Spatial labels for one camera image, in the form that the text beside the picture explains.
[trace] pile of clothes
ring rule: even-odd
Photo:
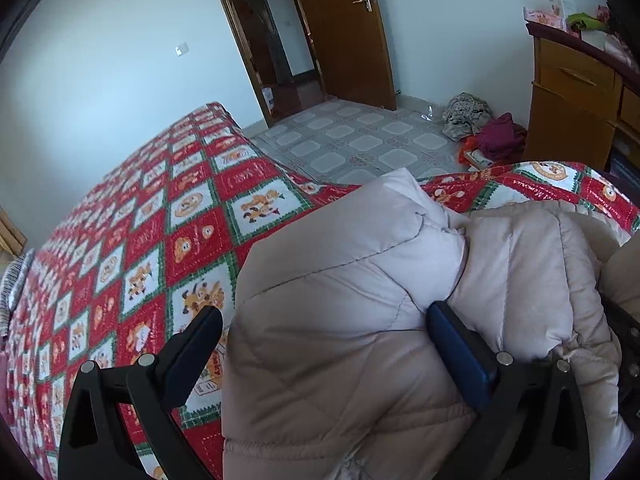
[[[514,123],[509,113],[497,119],[492,117],[487,102],[467,92],[455,96],[447,105],[442,116],[445,121],[443,133],[452,140],[463,142],[459,156],[461,164],[472,161],[477,167],[478,160],[485,165],[513,164],[522,160],[527,130]]]

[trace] drawer handle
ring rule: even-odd
[[[585,78],[585,76],[578,74],[577,72],[575,72],[574,70],[571,70],[569,68],[564,68],[564,67],[559,67],[560,70],[562,70],[562,72],[564,72],[565,74],[567,74],[570,77],[573,77],[574,79],[580,81],[581,83],[585,83],[587,85],[591,85],[591,86],[598,86],[596,85],[596,83],[594,83],[593,81],[591,81],[590,79]]]

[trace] red patterned bedspread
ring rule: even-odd
[[[56,477],[82,362],[127,365],[158,352],[205,304],[222,310],[226,331],[252,244],[356,188],[310,182],[275,164],[219,104],[194,111],[105,176],[38,252],[11,323],[9,423],[41,474]],[[638,209],[581,164],[517,164],[435,177],[422,188],[459,212],[563,199],[628,232],[640,226]],[[175,413],[218,478],[225,341]],[[135,413],[122,411],[146,470],[163,478]]]

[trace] wall outlet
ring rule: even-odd
[[[186,43],[181,43],[180,45],[175,47],[175,53],[178,55],[178,57],[183,56],[188,51],[189,51],[189,45],[187,45]]]

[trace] beige puffer jacket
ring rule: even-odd
[[[432,478],[475,417],[424,330],[447,298],[494,351],[571,363],[604,479],[632,436],[585,233],[601,261],[628,235],[579,212],[462,216],[398,170],[255,244],[225,362],[225,480]]]

